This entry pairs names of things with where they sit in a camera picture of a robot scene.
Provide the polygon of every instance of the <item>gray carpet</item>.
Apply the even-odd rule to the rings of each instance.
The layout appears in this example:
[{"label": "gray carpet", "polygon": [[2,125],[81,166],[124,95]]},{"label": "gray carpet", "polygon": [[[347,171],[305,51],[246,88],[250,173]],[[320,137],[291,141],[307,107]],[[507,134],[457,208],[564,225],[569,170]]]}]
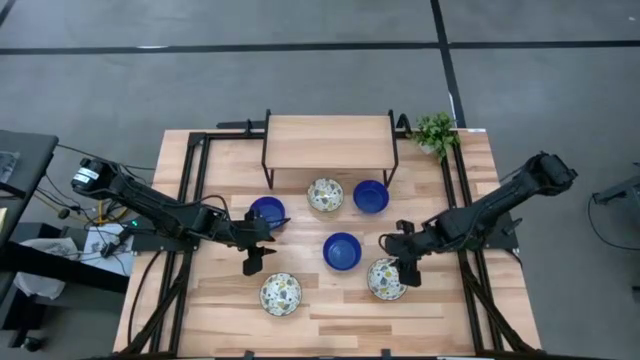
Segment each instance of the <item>gray carpet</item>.
[{"label": "gray carpet", "polygon": [[[640,39],[636,1],[441,3],[450,41]],[[433,24],[429,2],[417,0],[18,0],[0,27],[0,47],[435,41]],[[539,150],[558,153],[580,174],[562,196],[532,199],[513,212],[524,218],[518,236],[543,346],[637,358],[640,305],[630,286],[640,282],[640,252],[603,245],[585,211],[592,192],[640,172],[632,165],[640,161],[640,48],[452,56],[467,125],[488,129],[500,174]],[[143,166],[154,165],[165,129],[260,119],[266,108],[393,108],[411,118],[450,109],[438,50],[0,56],[0,79],[0,127],[56,134],[64,144]],[[56,151],[50,175],[67,192],[79,160]],[[593,215],[608,239],[640,247],[638,223],[623,204],[594,208]],[[24,220],[61,224],[38,202]],[[0,357],[106,354],[118,320],[114,312],[58,309],[42,331],[50,338],[45,351],[0,348]],[[4,342],[8,334],[0,335]]]}]

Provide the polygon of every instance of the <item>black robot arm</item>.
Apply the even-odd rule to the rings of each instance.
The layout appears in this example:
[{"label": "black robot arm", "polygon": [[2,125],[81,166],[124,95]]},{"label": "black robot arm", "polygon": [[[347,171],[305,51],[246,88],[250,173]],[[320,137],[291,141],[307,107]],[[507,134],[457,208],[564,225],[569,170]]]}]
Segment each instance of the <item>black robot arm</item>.
[{"label": "black robot arm", "polygon": [[422,231],[415,232],[408,221],[398,221],[397,228],[403,233],[383,234],[380,245],[398,258],[394,265],[400,282],[420,286],[417,261],[423,255],[480,248],[502,214],[534,195],[555,196],[566,191],[576,176],[575,170],[569,169],[559,157],[542,152],[527,160],[509,183],[471,206],[434,216],[422,223]]},{"label": "black robot arm", "polygon": [[275,250],[258,247],[261,241],[275,241],[269,223],[249,211],[244,220],[232,221],[222,197],[224,209],[204,204],[201,200],[181,203],[138,182],[126,168],[103,159],[82,159],[71,186],[76,193],[96,200],[111,199],[149,219],[157,234],[184,241],[199,238],[247,250],[249,258],[243,273],[252,275],[262,269],[262,256]]}]

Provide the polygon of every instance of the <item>potted plant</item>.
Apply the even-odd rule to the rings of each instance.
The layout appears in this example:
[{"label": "potted plant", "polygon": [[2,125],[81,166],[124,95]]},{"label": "potted plant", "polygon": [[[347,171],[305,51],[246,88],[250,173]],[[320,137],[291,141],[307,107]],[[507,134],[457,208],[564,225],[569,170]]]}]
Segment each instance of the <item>potted plant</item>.
[{"label": "potted plant", "polygon": [[451,131],[453,120],[444,112],[418,118],[418,130],[411,138],[426,154],[435,153],[440,161],[447,155],[447,147],[460,143],[458,134]]}]

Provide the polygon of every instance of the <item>wooden table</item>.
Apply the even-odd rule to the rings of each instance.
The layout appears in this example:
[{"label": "wooden table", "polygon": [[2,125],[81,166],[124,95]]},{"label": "wooden table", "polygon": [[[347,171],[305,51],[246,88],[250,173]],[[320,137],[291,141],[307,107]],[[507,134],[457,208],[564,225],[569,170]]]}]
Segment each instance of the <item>wooden table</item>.
[{"label": "wooden table", "polygon": [[[178,193],[188,133],[165,132],[153,186],[170,196]],[[498,186],[488,137],[485,132],[461,131],[460,135],[471,192],[477,199]],[[418,224],[447,209],[442,171],[433,156],[399,139],[400,166],[389,188],[392,200],[383,213],[371,216],[357,210],[351,194],[361,180],[380,180],[378,171],[280,170],[276,186],[269,190],[260,165],[262,141],[213,141],[211,146],[203,196],[223,195],[232,217],[239,219],[255,199],[274,195],[292,220],[274,235],[277,242],[269,244],[278,253],[265,257],[264,270],[251,277],[241,273],[245,253],[201,242],[192,263],[180,356],[241,356],[245,350],[258,356],[375,356],[382,348],[409,356],[473,354],[456,254],[424,257],[419,263],[422,287],[409,289],[395,302],[378,300],[367,288],[368,266],[385,256],[377,245],[379,234],[393,231],[398,219]],[[198,158],[196,153],[195,167]],[[458,204],[462,204],[455,166],[451,169]],[[191,173],[193,184],[197,171]],[[320,176],[337,179],[345,189],[345,202],[334,213],[322,214],[307,204],[305,191]],[[329,270],[322,259],[324,240],[337,231],[352,233],[363,248],[361,263],[346,273]],[[486,251],[485,255],[497,306],[525,341],[539,346],[518,263],[504,251]],[[135,260],[115,351],[126,345],[133,296],[151,256],[143,254]],[[135,332],[156,306],[163,265],[161,255],[143,286],[134,316]],[[302,304],[284,318],[267,314],[258,300],[259,286],[274,272],[292,273],[303,286]],[[485,347],[491,348],[486,316],[480,304],[478,308]],[[168,348],[172,319],[170,309],[161,349]]]}]

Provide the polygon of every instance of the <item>wooden plank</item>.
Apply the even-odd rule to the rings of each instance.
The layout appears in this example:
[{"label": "wooden plank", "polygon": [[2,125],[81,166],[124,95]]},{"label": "wooden plank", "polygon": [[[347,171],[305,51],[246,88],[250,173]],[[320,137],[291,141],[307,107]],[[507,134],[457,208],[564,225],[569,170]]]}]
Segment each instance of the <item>wooden plank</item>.
[{"label": "wooden plank", "polygon": [[[170,196],[178,192],[187,136],[188,131],[181,130],[165,133],[154,188]],[[497,174],[486,134],[461,133],[461,140],[470,182],[488,184],[480,186],[485,190],[495,186]],[[368,216],[353,206],[351,196],[359,181],[381,180],[379,171],[279,170],[276,188],[269,190],[260,166],[261,141],[214,141],[211,146],[204,195],[225,196],[234,218],[240,218],[260,196],[277,196],[292,221],[274,233],[273,245],[267,245],[278,253],[265,257],[264,270],[251,277],[241,275],[245,253],[202,242],[192,264],[180,356],[241,356],[247,349],[258,356],[378,356],[381,348],[407,356],[473,353],[455,254],[425,256],[418,263],[423,285],[410,288],[395,302],[375,298],[366,283],[369,265],[385,256],[377,244],[380,234],[394,231],[398,219],[419,224],[447,209],[437,159],[410,141],[399,140],[400,166],[389,188],[390,205],[383,213]],[[194,164],[198,158],[197,151]],[[190,184],[195,182],[196,170],[194,165]],[[452,170],[456,178],[455,166]],[[316,212],[305,200],[310,182],[326,174],[342,184],[346,195],[340,210],[330,214]],[[483,195],[477,189],[472,187],[476,199]],[[352,233],[363,246],[361,263],[346,273],[331,271],[322,258],[324,240],[338,231]],[[496,304],[525,341],[539,346],[520,267],[504,252],[485,254]],[[126,346],[131,302],[150,258],[144,254],[135,259],[116,351]],[[155,308],[163,258],[164,254],[142,288],[134,331],[142,328]],[[257,294],[262,281],[279,271],[293,273],[303,287],[300,307],[284,318],[262,310]],[[172,313],[167,319],[165,349]],[[486,319],[481,321],[486,332]]]},{"label": "wooden plank", "polygon": [[389,116],[272,115],[270,169],[391,169]]}]

